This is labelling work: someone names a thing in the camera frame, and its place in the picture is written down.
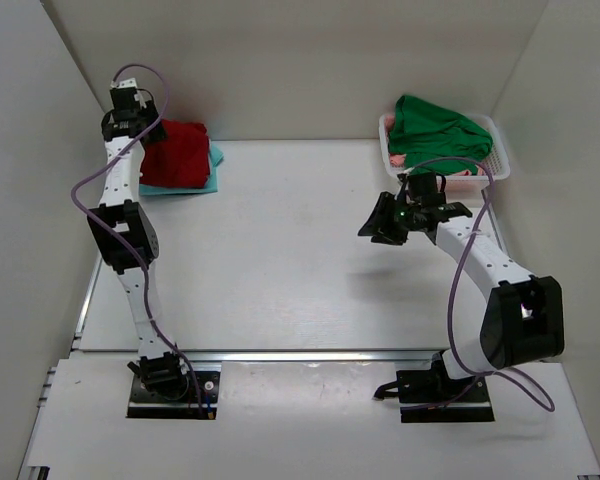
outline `white basket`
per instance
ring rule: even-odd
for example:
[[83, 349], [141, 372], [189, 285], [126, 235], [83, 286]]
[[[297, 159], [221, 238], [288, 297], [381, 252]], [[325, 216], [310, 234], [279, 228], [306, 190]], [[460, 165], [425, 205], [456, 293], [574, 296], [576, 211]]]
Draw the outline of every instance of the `white basket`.
[[[397, 177], [399, 173], [404, 171], [404, 167], [393, 167], [389, 163], [389, 132], [385, 129], [384, 122], [387, 115], [385, 113], [380, 117], [380, 150], [382, 151], [382, 161], [384, 162], [384, 168], [387, 173], [392, 177]], [[509, 157], [507, 152], [502, 145], [500, 134], [496, 128], [491, 117], [480, 114], [465, 114], [465, 116], [476, 122], [486, 131], [491, 134], [493, 139], [493, 148], [489, 156], [482, 160], [486, 168], [492, 173], [494, 180], [504, 180], [509, 176], [511, 170], [509, 169]], [[468, 190], [473, 188], [484, 188], [489, 185], [489, 178], [486, 175], [449, 175], [447, 177], [447, 189], [453, 190]]]

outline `gray wall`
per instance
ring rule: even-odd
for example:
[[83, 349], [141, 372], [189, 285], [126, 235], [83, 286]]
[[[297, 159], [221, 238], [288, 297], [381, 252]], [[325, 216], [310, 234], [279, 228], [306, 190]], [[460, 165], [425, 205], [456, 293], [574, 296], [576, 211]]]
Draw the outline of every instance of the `gray wall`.
[[[489, 113], [546, 0], [47, 0], [101, 105], [122, 64], [215, 139], [375, 138], [404, 92]], [[159, 93], [150, 76], [143, 84]]]
[[95, 260], [69, 190], [105, 160], [101, 115], [42, 6], [0, 0], [0, 480], [17, 476]]
[[563, 362], [600, 460], [600, 0], [550, 2], [495, 110], [515, 163], [498, 215], [564, 288]]

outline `teal cloth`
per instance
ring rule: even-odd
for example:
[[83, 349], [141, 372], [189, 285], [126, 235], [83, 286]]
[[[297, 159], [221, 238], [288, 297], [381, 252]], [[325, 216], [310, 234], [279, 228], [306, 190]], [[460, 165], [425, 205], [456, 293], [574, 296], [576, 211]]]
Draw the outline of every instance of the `teal cloth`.
[[140, 195], [186, 195], [192, 193], [214, 193], [218, 191], [218, 175], [216, 167], [224, 160], [224, 153], [213, 143], [209, 148], [209, 163], [211, 173], [207, 183], [202, 188], [165, 188], [140, 184]]

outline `red item in basket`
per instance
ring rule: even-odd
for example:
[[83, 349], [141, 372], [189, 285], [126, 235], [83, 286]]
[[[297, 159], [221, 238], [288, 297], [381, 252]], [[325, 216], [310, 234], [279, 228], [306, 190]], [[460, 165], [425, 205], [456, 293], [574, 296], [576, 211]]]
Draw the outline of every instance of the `red item in basket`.
[[201, 123], [162, 120], [167, 139], [144, 147], [140, 183], [166, 188], [202, 188], [211, 174], [209, 137]]

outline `green cloth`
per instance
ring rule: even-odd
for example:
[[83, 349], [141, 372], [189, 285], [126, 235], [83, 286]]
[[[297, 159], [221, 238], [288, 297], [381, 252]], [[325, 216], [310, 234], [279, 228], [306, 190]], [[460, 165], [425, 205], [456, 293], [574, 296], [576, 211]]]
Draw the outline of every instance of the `green cloth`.
[[[437, 157], [468, 157], [483, 160], [493, 140], [484, 128], [464, 115], [438, 107], [419, 98], [404, 95], [396, 103], [396, 123], [389, 133], [389, 152], [407, 154], [405, 167]], [[444, 175], [478, 167], [455, 160], [431, 165]]]

